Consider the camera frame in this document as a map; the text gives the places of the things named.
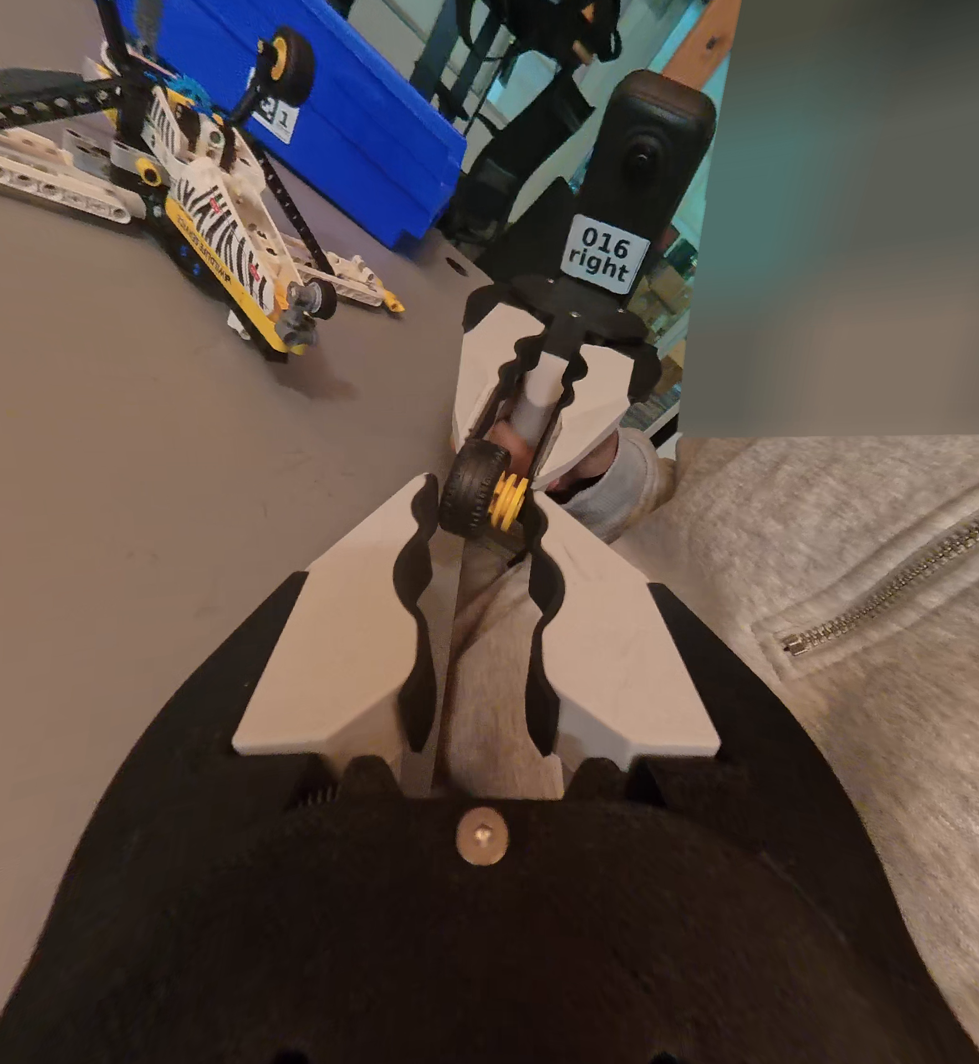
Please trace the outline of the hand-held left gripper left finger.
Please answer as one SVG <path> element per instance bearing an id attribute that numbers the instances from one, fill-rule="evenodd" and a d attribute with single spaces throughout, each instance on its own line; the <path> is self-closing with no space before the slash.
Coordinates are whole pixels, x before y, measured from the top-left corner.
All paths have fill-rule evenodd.
<path id="1" fill-rule="evenodd" d="M 243 755 L 421 752 L 437 701 L 428 621 L 434 473 L 413 478 L 305 570 L 232 746 Z"/>

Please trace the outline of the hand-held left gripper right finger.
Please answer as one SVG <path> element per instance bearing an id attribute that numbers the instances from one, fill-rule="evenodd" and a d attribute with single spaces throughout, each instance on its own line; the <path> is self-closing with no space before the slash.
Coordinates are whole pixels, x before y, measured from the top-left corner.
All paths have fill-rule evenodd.
<path id="1" fill-rule="evenodd" d="M 711 718 L 646 577 L 544 493 L 527 504 L 540 610 L 527 730 L 560 761 L 714 757 Z"/>

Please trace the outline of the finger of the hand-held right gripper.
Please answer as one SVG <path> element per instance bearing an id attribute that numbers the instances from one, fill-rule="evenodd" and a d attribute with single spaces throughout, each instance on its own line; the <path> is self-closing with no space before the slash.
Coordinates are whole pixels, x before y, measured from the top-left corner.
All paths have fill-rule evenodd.
<path id="1" fill-rule="evenodd" d="M 597 344 L 583 344 L 587 370 L 568 385 L 570 401 L 552 414 L 546 448 L 537 464 L 537 488 L 544 491 L 569 472 L 618 427 L 630 406 L 632 359 Z"/>
<path id="2" fill-rule="evenodd" d="M 452 446 L 459 452 L 488 418 L 486 429 L 499 417 L 514 384 L 494 395 L 501 385 L 502 367 L 516 361 L 516 344 L 540 335 L 544 325 L 528 311 L 499 303 L 479 325 L 465 332 L 460 353 L 457 397 L 452 416 Z"/>

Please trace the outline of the black lego tyre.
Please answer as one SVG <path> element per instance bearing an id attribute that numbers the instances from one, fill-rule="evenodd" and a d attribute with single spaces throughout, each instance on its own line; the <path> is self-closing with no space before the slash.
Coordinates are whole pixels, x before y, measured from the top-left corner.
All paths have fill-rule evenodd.
<path id="1" fill-rule="evenodd" d="M 508 472 L 511 455 L 505 447 L 483 438 L 470 438 L 457 451 L 443 485 L 438 508 L 439 528 L 462 539 L 478 539 L 489 525 L 489 512 L 500 478 Z"/>

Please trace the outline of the lego airplane model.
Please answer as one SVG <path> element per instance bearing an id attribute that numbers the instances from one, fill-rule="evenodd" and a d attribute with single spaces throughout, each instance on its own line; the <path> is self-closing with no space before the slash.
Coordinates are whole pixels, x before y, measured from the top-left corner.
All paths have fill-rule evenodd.
<path id="1" fill-rule="evenodd" d="M 303 352 L 339 300 L 403 313 L 362 257 L 323 250 L 243 130 L 266 101 L 281 103 L 262 95 L 254 68 L 225 111 L 149 45 L 132 45 L 116 2 L 96 7 L 103 40 L 83 74 L 0 69 L 0 192 L 145 228 L 270 362 Z"/>

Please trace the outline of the person's right forearm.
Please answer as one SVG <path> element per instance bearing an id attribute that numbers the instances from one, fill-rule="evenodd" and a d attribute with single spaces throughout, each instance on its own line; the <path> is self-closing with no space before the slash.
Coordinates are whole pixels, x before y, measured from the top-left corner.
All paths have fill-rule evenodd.
<path id="1" fill-rule="evenodd" d="M 614 458 L 603 473 L 578 478 L 552 495 L 570 517 L 608 544 L 664 504 L 677 482 L 675 459 L 660 456 L 648 436 L 620 429 L 613 440 Z"/>

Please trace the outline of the person's right hand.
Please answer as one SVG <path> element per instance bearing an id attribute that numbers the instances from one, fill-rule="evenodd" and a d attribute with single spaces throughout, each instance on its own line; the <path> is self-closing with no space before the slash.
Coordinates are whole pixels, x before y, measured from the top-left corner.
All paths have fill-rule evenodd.
<path id="1" fill-rule="evenodd" d="M 494 423 L 486 438 L 508 451 L 509 473 L 514 473 L 518 479 L 529 477 L 534 449 L 507 420 Z M 569 470 L 555 478 L 545 491 L 559 503 L 569 501 L 576 494 L 598 483 L 609 471 L 617 456 L 618 446 L 619 432 L 616 430 Z"/>

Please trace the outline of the black chair seat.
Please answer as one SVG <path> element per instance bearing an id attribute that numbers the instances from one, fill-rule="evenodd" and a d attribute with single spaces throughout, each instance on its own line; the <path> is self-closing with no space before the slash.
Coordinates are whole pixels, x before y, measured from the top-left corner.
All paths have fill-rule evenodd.
<path id="1" fill-rule="evenodd" d="M 477 259 L 482 273 L 508 283 L 522 275 L 555 278 L 576 213 L 577 194 L 569 182 L 555 178 L 518 220 L 495 238 Z"/>

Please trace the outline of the blue plastic bin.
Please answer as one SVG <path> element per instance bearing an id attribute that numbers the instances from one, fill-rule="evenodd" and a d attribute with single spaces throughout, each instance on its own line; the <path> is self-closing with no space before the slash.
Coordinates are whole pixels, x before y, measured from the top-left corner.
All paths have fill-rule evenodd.
<path id="1" fill-rule="evenodd" d="M 310 97 L 266 101 L 247 130 L 381 244 L 419 242 L 457 190 L 466 140 L 327 2 L 165 1 L 152 50 L 231 109 L 258 41 L 284 24 L 313 49 Z"/>

